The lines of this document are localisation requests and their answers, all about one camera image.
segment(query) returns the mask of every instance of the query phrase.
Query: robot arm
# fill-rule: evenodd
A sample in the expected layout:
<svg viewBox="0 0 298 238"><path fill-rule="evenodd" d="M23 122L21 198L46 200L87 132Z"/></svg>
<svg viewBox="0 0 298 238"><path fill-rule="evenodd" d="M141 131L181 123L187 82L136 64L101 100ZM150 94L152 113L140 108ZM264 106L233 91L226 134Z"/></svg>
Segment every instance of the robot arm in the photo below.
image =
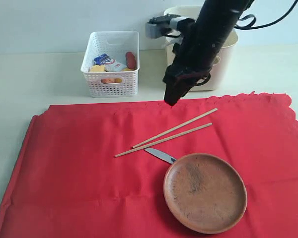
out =
<svg viewBox="0 0 298 238"><path fill-rule="evenodd" d="M175 59L165 71L164 101L173 106L200 79L211 78L212 64L242 13L254 0L205 0L195 21L178 15L154 17L146 25L150 38L174 37ZM180 36L168 35L172 29Z"/></svg>

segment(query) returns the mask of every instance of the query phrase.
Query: plate rim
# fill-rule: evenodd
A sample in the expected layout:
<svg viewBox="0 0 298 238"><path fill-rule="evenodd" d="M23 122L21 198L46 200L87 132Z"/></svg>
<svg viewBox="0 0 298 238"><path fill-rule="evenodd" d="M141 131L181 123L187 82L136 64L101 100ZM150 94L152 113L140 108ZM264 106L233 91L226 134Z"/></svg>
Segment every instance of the plate rim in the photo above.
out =
<svg viewBox="0 0 298 238"><path fill-rule="evenodd" d="M177 214L175 214L172 209L170 209L170 204L168 202L168 199L166 198L166 192L168 191L168 189L166 188L166 181L167 181L167 178L168 178L168 175L170 174L170 171L172 170L172 168L175 167L175 165L177 163L179 163L179 161L187 158L187 157L190 157L190 156L195 156L195 155L202 155L202 156L210 156L214 159L217 159L221 162L223 162L224 164L226 164L227 166L229 166L234 172L235 174L238 176L239 180L241 181L242 183L242 186L243 186L243 190L244 190L244 198L245 198L245 204L244 204L244 207L243 207L243 210L241 212L241 214L238 216L238 218L230 225L224 227L223 229L221 230L217 230L217 231L205 231L203 229L196 229L196 227L193 227L193 226L190 226L190 224L188 223L185 223L181 220L181 218L179 218L177 216ZM187 228L191 229L191 230L194 230L196 232L199 232L199 233L203 233L203 234L218 234L218 233L222 233L222 232L225 232L225 231L228 231L229 229L233 228L241 219L242 217L244 216L245 214L245 211L246 211L246 208L247 208L247 190L246 190L246 187L245 187L245 184L244 184L244 181L242 179L242 177L239 175L239 173L237 172L237 170L232 166L230 165L227 161L221 159L220 157L218 156L215 156L215 155L212 155L212 154L208 154L208 153L191 153L191 154L187 154L187 155L184 155L182 156L180 159L177 159L167 170L167 172L165 173L164 175L164 179L163 179L163 196L164 196L164 200L169 208L169 211L173 214L173 216L183 225L185 225Z"/></svg>

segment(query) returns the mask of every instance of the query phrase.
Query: white bucket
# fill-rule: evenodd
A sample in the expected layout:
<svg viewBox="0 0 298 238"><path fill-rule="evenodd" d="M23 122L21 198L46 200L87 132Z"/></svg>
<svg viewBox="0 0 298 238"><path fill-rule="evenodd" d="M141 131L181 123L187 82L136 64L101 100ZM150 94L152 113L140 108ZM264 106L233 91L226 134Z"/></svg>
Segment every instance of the white bucket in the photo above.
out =
<svg viewBox="0 0 298 238"><path fill-rule="evenodd" d="M187 16L196 19L200 13L201 6L175 6L168 8L164 11L164 15L167 14L178 14L181 16ZM167 37L167 42L170 42L172 38ZM231 58L233 46L237 43L238 36L235 30L232 30L227 40L223 44L217 58L214 60L214 64L211 70L211 79L204 85L195 86L191 91L207 91L217 89L225 77L225 72ZM167 54L167 64L172 64L174 60L174 53L172 52L173 45L166 47Z"/></svg>

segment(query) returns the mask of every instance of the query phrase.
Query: white container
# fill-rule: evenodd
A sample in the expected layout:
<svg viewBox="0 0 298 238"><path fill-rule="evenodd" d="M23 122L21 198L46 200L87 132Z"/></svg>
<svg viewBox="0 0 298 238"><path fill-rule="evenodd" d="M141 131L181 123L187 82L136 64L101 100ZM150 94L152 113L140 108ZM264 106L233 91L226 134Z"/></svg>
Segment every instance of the white container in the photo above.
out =
<svg viewBox="0 0 298 238"><path fill-rule="evenodd" d="M167 14L178 14L181 16L187 16L193 19L196 19L200 13L201 6L175 6L168 8L164 11L164 15ZM167 42L170 42L172 38L167 37ZM235 30L232 30L227 40L223 44L220 52L218 53L218 57L216 58L212 70L211 70L211 79L204 85L195 86L191 88L191 91L207 91L207 90L215 90L219 87L222 80L225 78L225 73L229 61L231 59L231 54L233 50L233 46L237 43L238 36ZM167 54L167 64L172 64L174 60L174 53L172 52L173 45L168 45L166 47Z"/></svg>
<svg viewBox="0 0 298 238"><path fill-rule="evenodd" d="M125 54L130 51L136 58L136 70L126 72L89 72L93 60L106 53L127 64ZM139 33L137 31L103 31L90 34L80 70L84 74L92 97L125 97L138 92ZM105 78L121 78L121 83L101 82Z"/></svg>

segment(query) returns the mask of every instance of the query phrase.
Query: white wall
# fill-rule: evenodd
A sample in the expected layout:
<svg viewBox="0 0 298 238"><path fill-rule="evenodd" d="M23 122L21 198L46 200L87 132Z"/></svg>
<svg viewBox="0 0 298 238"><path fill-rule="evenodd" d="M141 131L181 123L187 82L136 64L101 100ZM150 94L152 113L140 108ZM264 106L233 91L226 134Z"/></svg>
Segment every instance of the white wall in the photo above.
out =
<svg viewBox="0 0 298 238"><path fill-rule="evenodd" d="M203 0L0 0L0 53L81 52L93 31L137 30L141 49L158 49L162 39L144 36L144 23L172 6ZM293 0L255 0L248 11L264 24L280 17ZM281 23L238 31L239 44L298 43L298 4Z"/></svg>

